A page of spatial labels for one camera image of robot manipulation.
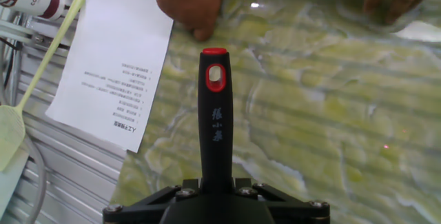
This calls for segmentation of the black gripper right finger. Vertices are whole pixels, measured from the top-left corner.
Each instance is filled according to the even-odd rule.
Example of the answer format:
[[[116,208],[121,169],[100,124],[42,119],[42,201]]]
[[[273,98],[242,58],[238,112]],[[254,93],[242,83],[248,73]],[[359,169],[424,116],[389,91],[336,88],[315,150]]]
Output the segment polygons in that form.
[[[235,178],[236,195],[253,200],[263,210],[252,207],[274,223],[330,224],[330,204],[326,201],[301,201],[266,183],[253,183],[249,178]]]

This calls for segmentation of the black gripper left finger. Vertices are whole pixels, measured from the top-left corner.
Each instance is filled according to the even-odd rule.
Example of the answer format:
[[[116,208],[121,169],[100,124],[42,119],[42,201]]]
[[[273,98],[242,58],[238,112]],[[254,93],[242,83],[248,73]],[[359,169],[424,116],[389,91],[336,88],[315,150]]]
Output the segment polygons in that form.
[[[185,179],[182,185],[173,185],[134,203],[130,206],[112,204],[102,211],[105,224],[157,224],[161,222],[168,207],[177,201],[198,196],[198,179]]]

